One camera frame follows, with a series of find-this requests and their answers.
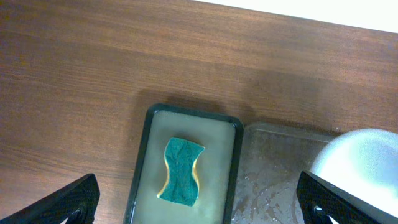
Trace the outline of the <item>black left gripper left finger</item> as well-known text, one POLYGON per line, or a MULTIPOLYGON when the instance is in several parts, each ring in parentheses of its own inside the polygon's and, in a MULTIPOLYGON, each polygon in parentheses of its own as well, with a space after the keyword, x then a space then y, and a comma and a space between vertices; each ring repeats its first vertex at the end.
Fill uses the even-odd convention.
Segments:
POLYGON ((100 199, 94 174, 86 174, 22 210, 1 223, 86 223, 92 224, 100 199))

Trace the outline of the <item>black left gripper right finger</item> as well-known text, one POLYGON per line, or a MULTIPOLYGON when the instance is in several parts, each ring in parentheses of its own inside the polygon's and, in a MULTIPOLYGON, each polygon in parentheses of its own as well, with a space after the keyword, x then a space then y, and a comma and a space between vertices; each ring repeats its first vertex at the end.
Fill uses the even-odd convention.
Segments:
POLYGON ((389 222, 389 214, 319 178, 311 172, 300 174, 296 194, 305 223, 389 222))

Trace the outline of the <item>light grey plate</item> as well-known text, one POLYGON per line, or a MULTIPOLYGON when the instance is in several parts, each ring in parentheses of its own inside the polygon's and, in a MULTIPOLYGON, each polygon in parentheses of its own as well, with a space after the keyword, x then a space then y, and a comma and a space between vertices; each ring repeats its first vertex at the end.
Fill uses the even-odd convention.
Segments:
POLYGON ((310 172, 356 198, 397 216, 397 134, 359 129, 338 136, 310 172))

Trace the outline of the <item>green and yellow sponge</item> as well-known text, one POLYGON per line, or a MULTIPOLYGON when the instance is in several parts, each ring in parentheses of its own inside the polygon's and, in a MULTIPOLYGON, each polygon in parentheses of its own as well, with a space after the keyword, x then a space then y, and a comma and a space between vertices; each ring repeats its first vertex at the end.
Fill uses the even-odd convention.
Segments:
POLYGON ((200 192, 197 160, 205 147, 195 142, 172 137, 164 151, 166 180, 157 198, 188 207, 194 206, 200 192))

